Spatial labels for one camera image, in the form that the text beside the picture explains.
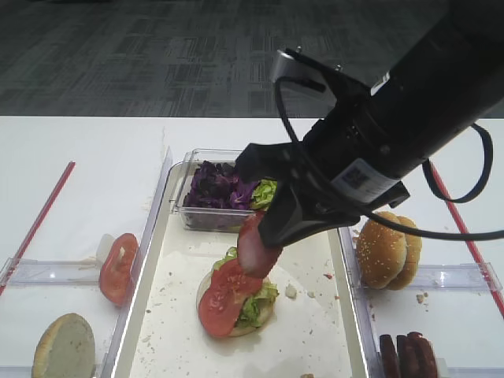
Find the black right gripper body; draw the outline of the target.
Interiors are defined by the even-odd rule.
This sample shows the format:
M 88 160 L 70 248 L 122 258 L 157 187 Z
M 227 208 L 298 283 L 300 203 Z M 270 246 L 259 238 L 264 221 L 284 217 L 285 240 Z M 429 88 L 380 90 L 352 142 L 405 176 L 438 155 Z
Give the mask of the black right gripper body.
M 388 205 L 395 208 L 410 197 L 400 180 L 384 176 L 367 161 L 358 158 L 331 180 L 332 189 L 343 198 L 331 199 L 290 143 L 273 145 L 249 144 L 236 159 L 242 180 L 270 178 L 278 182 L 269 213 L 279 215 L 327 216 L 357 214 L 352 202 L 375 210 Z

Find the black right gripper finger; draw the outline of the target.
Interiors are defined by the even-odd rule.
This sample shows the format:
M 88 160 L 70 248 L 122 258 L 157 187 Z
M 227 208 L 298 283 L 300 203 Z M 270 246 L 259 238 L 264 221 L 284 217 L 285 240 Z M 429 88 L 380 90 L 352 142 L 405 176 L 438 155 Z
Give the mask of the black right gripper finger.
M 333 190 L 311 182 L 277 180 L 276 192 L 258 225 L 266 247 L 284 247 L 319 232 L 356 224 L 361 213 Z

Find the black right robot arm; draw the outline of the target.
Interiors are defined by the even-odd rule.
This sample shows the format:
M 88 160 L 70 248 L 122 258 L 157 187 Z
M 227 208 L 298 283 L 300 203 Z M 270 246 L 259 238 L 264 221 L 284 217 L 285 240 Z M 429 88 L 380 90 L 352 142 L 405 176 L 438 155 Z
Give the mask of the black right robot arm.
M 373 87 L 291 49 L 279 52 L 273 83 L 282 120 L 284 87 L 335 106 L 302 139 L 251 143 L 240 176 L 277 180 L 270 218 L 355 221 L 407 199 L 402 178 L 502 100 L 503 4 L 452 1 Z

